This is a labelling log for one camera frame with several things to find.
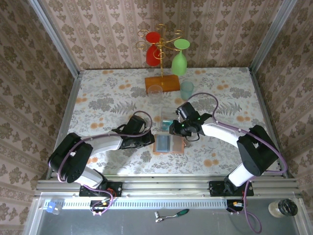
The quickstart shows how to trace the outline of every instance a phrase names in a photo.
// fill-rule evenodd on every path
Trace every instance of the green handle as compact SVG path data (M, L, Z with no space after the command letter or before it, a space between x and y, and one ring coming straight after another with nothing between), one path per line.
M182 216L184 214L187 214L188 212L189 212L189 209L184 209L184 210L182 210L180 212L177 212L176 215L177 215L177 217L180 217L180 216Z

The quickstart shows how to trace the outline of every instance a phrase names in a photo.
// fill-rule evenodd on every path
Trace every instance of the wooden base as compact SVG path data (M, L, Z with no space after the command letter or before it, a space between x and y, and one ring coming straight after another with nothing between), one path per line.
M163 92L174 92L180 91L180 84L177 75L166 75L159 77L146 77L146 93L148 93L148 88L152 85L158 85L163 88Z

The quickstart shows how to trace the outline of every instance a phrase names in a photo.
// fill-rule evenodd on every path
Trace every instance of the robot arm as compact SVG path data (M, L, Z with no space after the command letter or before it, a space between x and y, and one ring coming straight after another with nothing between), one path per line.
M90 188L98 188L106 182L106 179L100 172L86 166L89 157L96 153L109 150L141 148L154 143L155 138L151 131L138 137L126 136L138 135L143 132L145 127L145 120L139 116L133 115L127 124L121 125L108 132L107 134L109 136L114 134L109 138L89 138L90 140L83 141L70 153L70 157L65 161L61 169L61 177L67 183L77 182ZM69 133L50 156L48 160L49 166L51 166L54 171L58 172L66 154L75 144L82 141L82 139L85 140L88 138L80 137L75 133Z
M253 137L219 126L210 114L200 114L187 102L178 107L183 122L174 120L170 134L189 137L192 133L215 137L238 148L242 162L224 179L225 190L233 194L241 185L254 176L260 176L277 160L277 155ZM263 127L255 125L250 132L270 145L275 146Z

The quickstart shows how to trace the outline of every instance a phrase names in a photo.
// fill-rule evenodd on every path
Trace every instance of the black lid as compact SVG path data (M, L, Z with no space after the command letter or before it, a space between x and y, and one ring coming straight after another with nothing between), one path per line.
M298 213L297 205L290 199L281 200L278 203L278 209L285 216L294 216Z

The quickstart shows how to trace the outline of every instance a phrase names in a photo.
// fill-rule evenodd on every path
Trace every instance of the floral tablecloth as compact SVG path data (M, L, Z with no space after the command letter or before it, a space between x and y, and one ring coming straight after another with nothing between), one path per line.
M165 75L171 74L165 69ZM159 76L160 69L87 70L84 72L68 132L89 136L126 124L137 110L153 119L152 133L159 134L162 107L183 103L180 92L163 94L159 104L150 104L145 77ZM220 102L216 117L243 129L265 127L247 68L188 69L179 78L191 79L194 93L209 92ZM212 113L215 101L199 95L191 101L200 113ZM155 154L153 145L141 149L108 151L91 156L88 166L105 174L193 173L228 174L241 163L238 149L216 138L201 136L187 142L184 154ZM270 169L277 169L274 163Z

